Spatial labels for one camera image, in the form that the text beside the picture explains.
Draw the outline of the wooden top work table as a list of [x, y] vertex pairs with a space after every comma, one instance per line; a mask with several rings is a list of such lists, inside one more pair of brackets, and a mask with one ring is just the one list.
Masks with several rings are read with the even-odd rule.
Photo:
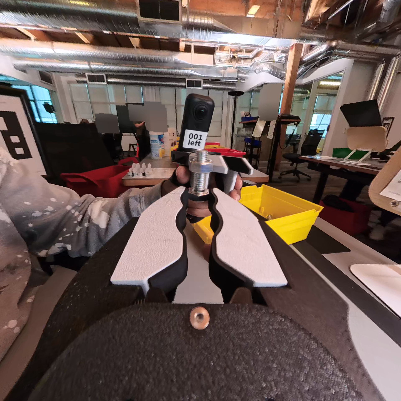
[[[174, 163], [169, 158], [162, 158], [160, 160], [152, 160], [149, 156], [146, 157], [141, 164], [151, 164], [153, 175], [150, 177], [129, 177], [126, 174], [122, 178], [122, 184], [125, 187], [149, 187], [168, 179], [173, 170], [176, 168], [177, 163]], [[268, 183], [269, 176], [263, 172], [253, 169], [253, 174], [240, 173], [243, 180], [250, 180], [254, 183]]]

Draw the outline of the yellow plastic bin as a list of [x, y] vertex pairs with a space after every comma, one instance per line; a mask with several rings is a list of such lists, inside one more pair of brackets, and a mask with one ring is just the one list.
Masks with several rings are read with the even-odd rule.
[[264, 184], [243, 187], [240, 203], [256, 213], [258, 218], [272, 214], [274, 219], [268, 221], [265, 218], [266, 224], [288, 245], [307, 238], [323, 209], [318, 204]]

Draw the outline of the black and white marker board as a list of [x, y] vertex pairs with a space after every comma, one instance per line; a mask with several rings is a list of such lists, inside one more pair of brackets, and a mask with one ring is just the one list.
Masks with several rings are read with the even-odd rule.
[[27, 93], [5, 84], [0, 87], [0, 145], [29, 171], [48, 174]]

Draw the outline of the red storage bag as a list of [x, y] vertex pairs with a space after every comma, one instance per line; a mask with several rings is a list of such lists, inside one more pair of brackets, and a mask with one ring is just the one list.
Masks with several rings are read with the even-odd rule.
[[348, 235], [354, 236], [364, 233], [368, 229], [372, 211], [372, 207], [369, 205], [333, 194], [325, 196], [319, 205], [323, 207], [319, 217]]

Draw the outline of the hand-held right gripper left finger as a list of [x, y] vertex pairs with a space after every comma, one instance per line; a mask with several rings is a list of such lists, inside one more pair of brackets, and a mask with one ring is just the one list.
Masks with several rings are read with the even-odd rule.
[[165, 293], [175, 290], [188, 272], [188, 189], [178, 187], [139, 217], [110, 278], [113, 285], [151, 288]]

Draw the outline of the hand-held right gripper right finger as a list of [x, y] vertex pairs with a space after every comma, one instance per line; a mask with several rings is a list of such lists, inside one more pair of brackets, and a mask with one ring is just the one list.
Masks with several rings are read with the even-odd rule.
[[222, 296], [232, 296], [241, 287], [255, 292], [287, 286], [265, 233], [268, 226], [218, 188], [211, 190], [208, 205], [213, 231], [209, 277]]

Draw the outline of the green plastic bin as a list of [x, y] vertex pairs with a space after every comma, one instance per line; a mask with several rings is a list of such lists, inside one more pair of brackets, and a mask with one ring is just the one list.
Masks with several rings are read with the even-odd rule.
[[334, 148], [332, 151], [332, 157], [347, 159], [347, 160], [365, 160], [370, 157], [370, 153], [367, 150], [351, 150], [349, 148]]

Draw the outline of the printed instruction sheet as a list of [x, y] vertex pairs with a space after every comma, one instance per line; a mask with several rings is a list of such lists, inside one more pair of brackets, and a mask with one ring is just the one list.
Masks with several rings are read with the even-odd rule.
[[401, 171], [393, 177], [388, 185], [380, 192], [380, 195], [394, 201], [401, 201]]

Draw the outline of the wooden and white document stand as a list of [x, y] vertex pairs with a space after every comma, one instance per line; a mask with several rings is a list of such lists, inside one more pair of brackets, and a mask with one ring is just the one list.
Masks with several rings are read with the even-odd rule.
[[[368, 190], [374, 205], [398, 216], [401, 215], [401, 202], [381, 196], [380, 192], [400, 170], [401, 150], [398, 149], [373, 179]], [[395, 315], [401, 317], [400, 264], [354, 264], [350, 272]]]

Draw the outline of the black partition panel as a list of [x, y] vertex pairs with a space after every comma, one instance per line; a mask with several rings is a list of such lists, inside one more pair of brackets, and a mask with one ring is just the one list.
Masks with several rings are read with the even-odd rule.
[[95, 124], [35, 123], [47, 166], [45, 179], [65, 186], [62, 173], [85, 173], [114, 165]]

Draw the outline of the black floor lamp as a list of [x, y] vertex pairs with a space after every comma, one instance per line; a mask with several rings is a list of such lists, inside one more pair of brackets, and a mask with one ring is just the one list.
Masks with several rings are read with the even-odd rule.
[[243, 91], [233, 90], [229, 91], [228, 95], [232, 97], [233, 100], [233, 112], [232, 112], [232, 121], [231, 121], [231, 133], [230, 133], [230, 146], [229, 148], [233, 149], [234, 142], [234, 128], [236, 125], [236, 112], [237, 112], [237, 99], [244, 94]]

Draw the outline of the person's left forearm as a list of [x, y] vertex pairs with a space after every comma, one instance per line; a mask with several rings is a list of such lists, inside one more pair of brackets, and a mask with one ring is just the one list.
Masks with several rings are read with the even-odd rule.
[[32, 173], [3, 148], [0, 161], [3, 264], [26, 264], [27, 253], [92, 256], [162, 196], [162, 184], [129, 189], [117, 198], [79, 196]]

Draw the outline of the black office chair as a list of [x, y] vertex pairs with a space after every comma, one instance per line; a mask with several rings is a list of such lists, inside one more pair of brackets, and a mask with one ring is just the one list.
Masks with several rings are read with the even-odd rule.
[[279, 174], [278, 179], [281, 180], [283, 176], [292, 174], [300, 182], [300, 177], [305, 176], [308, 181], [311, 181], [311, 176], [300, 171], [298, 165], [306, 161], [301, 159], [300, 156], [315, 156], [320, 140], [323, 137], [323, 130], [312, 129], [308, 132], [303, 144], [301, 145], [298, 153], [285, 153], [283, 158], [290, 161], [291, 170], [283, 171]]

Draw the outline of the silver hex nut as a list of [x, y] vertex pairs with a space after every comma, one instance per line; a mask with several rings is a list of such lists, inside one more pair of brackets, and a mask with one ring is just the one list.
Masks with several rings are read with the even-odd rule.
[[195, 155], [190, 155], [188, 158], [188, 169], [192, 173], [208, 174], [213, 172], [213, 163], [209, 158], [199, 161]]

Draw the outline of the person's left hand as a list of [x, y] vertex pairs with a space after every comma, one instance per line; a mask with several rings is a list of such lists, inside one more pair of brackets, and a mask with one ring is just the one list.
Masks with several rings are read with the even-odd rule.
[[[209, 175], [209, 189], [219, 187], [222, 183], [222, 174], [210, 173]], [[177, 187], [184, 186], [190, 182], [190, 171], [185, 166], [179, 166], [173, 173], [173, 175], [162, 183], [161, 186], [161, 197], [167, 195], [168, 193], [174, 191]], [[241, 188], [242, 188], [242, 178], [237, 175], [234, 188], [229, 192], [229, 196], [240, 201], [241, 198]], [[208, 201], [196, 201], [188, 200], [187, 217], [191, 223], [198, 222], [203, 218], [211, 216], [211, 212], [208, 208]]]

